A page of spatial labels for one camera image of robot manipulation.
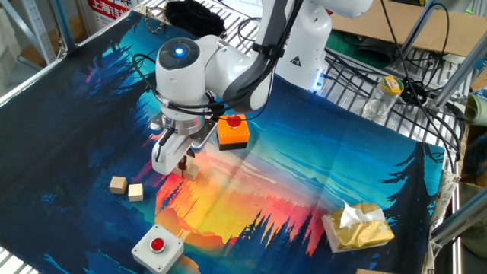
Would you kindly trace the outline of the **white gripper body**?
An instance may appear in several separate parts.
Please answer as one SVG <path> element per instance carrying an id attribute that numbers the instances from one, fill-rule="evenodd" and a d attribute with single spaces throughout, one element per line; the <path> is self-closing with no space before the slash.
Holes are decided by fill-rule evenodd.
<path id="1" fill-rule="evenodd" d="M 170 174 L 190 148 L 191 143 L 192 140 L 187 135 L 163 131 L 163 135 L 156 141 L 151 152 L 153 170 L 163 175 Z"/>

